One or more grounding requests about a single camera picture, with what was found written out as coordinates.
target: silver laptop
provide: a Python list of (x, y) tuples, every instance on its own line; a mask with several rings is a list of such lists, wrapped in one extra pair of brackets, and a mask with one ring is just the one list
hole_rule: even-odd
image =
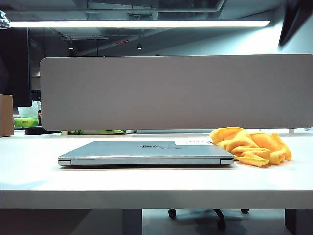
[(233, 155), (211, 144), (177, 141), (95, 141), (59, 157), (62, 166), (229, 165)]

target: desk surface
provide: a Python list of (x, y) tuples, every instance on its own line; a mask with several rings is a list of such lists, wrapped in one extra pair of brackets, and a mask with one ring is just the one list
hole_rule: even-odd
[(207, 139), (207, 134), (0, 139), (0, 208), (313, 208), (313, 135), (282, 134), (293, 153), (280, 166), (68, 169), (58, 156), (92, 141)]

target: cardboard box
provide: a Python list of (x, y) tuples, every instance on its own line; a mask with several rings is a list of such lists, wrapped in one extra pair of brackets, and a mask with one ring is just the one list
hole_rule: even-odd
[(13, 97), (0, 94), (0, 137), (13, 134)]

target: ceiling light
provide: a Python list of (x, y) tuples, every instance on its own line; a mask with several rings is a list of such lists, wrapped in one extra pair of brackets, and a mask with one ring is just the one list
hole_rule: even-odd
[(269, 21), (11, 21), (11, 27), (265, 27)]

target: label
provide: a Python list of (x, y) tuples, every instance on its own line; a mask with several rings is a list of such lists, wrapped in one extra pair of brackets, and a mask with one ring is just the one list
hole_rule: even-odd
[(210, 141), (208, 140), (179, 140), (175, 141), (176, 145), (213, 145)]

